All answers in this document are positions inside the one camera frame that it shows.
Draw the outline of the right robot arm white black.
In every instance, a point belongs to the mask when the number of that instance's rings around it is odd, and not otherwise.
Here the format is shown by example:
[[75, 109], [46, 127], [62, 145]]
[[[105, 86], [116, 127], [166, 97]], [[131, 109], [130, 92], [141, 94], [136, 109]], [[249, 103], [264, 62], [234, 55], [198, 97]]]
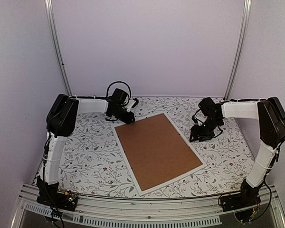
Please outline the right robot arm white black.
[[240, 99], [215, 103], [210, 97], [198, 104], [206, 120], [192, 117], [194, 125], [189, 141], [203, 142], [215, 138], [214, 129], [223, 126], [227, 118], [255, 119], [259, 123], [260, 148], [249, 175], [241, 184], [236, 203], [246, 207], [265, 183], [266, 175], [278, 161], [280, 147], [285, 142], [285, 111], [277, 97], [268, 99]]

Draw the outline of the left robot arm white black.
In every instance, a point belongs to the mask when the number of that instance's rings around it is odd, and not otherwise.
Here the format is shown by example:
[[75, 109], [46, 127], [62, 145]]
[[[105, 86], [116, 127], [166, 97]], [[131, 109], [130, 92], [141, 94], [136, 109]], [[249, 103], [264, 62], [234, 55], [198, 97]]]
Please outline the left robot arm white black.
[[62, 150], [75, 130], [77, 117], [80, 114], [100, 113], [105, 114], [109, 122], [119, 120], [131, 124], [135, 122], [132, 109], [138, 103], [131, 92], [119, 88], [106, 96], [57, 96], [46, 117], [47, 140], [42, 157], [43, 167], [37, 180], [39, 194], [50, 206], [57, 206], [61, 202], [57, 192], [58, 169]]

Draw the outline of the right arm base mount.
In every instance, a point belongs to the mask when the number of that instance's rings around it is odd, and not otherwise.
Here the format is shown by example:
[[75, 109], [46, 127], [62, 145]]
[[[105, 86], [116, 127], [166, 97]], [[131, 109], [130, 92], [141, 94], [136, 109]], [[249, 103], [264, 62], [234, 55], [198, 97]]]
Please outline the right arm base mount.
[[246, 187], [241, 187], [240, 193], [230, 194], [225, 193], [221, 194], [218, 198], [218, 205], [222, 208], [223, 212], [235, 211], [235, 218], [241, 224], [251, 223], [260, 219], [268, 210], [271, 201], [272, 201], [272, 190], [270, 187], [264, 183], [266, 188], [269, 190], [269, 202], [263, 211], [259, 214], [261, 208], [261, 198], [259, 196], [260, 187], [255, 189], [250, 189]]

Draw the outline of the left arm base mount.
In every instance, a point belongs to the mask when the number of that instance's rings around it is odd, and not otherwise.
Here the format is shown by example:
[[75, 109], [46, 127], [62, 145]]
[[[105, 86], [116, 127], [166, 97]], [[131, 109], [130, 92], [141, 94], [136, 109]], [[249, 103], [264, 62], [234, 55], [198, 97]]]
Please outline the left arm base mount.
[[58, 209], [75, 211], [78, 195], [70, 190], [59, 193], [58, 183], [48, 184], [45, 183], [40, 176], [37, 177], [37, 187], [39, 189], [39, 194], [37, 197], [37, 203], [46, 206], [57, 206]]

